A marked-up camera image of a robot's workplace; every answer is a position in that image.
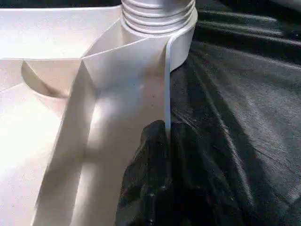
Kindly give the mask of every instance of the white plastic surface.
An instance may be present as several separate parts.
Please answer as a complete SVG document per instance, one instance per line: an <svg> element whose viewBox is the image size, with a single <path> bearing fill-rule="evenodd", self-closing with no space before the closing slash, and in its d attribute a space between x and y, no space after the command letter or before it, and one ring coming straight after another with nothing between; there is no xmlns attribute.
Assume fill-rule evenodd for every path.
<svg viewBox="0 0 301 226"><path fill-rule="evenodd" d="M172 6L173 12L183 9L181 4ZM197 20L195 8L183 27L160 35L128 26L121 6L1 9L0 18L0 42L4 46L0 53L0 120L10 122L0 129L1 137L10 141L30 137L28 146L18 146L25 153L40 143L37 147L47 150L39 174L32 182L25 181L22 190L16 183L10 187L0 180L3 197L14 191L14 196L5 199L0 193L0 205L4 206L0 217L7 218L8 225L28 225L29 215L32 217L35 210L35 226L113 225L122 175L139 145L143 127L157 119L165 119L168 124L169 114L165 112L169 109L164 104L165 99L169 101L167 80L169 72L187 57ZM20 108L23 103L17 101L18 92L10 92L16 84L30 94L30 98L22 94L24 103L31 100L27 110ZM10 109L18 110L11 114ZM15 117L22 122L13 123ZM39 118L45 121L35 127ZM25 131L25 125L26 136L8 133ZM42 138L44 131L47 138ZM11 142L4 144L0 144L1 150L17 147ZM32 152L30 159L39 152L43 153L42 148ZM27 163L28 169L37 166L34 161ZM20 175L15 175L13 180L20 180ZM16 197L30 190L35 192L30 193L27 202L15 202ZM14 215L7 214L11 205L15 205ZM29 210L26 219L19 221L25 209Z"/></svg>

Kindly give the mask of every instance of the crumpled black fabric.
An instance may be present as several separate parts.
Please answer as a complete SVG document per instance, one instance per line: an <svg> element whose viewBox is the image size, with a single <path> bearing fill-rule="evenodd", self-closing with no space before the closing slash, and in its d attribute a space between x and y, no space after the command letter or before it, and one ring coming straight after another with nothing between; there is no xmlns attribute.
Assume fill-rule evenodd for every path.
<svg viewBox="0 0 301 226"><path fill-rule="evenodd" d="M171 75L172 225L301 225L300 13L267 0L197 9Z"/></svg>

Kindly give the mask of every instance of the metal cylinder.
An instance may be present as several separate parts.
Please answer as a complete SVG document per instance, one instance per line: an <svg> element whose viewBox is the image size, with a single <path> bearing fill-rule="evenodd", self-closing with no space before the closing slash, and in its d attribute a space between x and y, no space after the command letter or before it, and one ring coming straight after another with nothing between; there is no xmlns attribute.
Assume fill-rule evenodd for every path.
<svg viewBox="0 0 301 226"><path fill-rule="evenodd" d="M122 0L126 24L147 34L179 30L190 21L194 7L195 0Z"/></svg>

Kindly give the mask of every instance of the white plastic tray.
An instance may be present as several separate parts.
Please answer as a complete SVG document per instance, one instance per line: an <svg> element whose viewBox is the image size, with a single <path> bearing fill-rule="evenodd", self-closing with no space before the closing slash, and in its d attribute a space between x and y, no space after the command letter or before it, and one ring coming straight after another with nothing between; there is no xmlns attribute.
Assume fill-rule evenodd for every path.
<svg viewBox="0 0 301 226"><path fill-rule="evenodd" d="M196 19L149 36L120 6L0 10L0 225L113 225L142 129L169 127Z"/></svg>

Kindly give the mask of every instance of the threaded cylinder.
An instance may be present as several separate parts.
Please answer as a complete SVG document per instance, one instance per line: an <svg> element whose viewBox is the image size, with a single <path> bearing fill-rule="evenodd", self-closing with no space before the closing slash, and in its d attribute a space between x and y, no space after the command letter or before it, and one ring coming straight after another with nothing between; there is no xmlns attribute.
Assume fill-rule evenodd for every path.
<svg viewBox="0 0 301 226"><path fill-rule="evenodd" d="M194 7L195 0L122 0L126 24L147 34L179 30L190 21Z"/></svg>

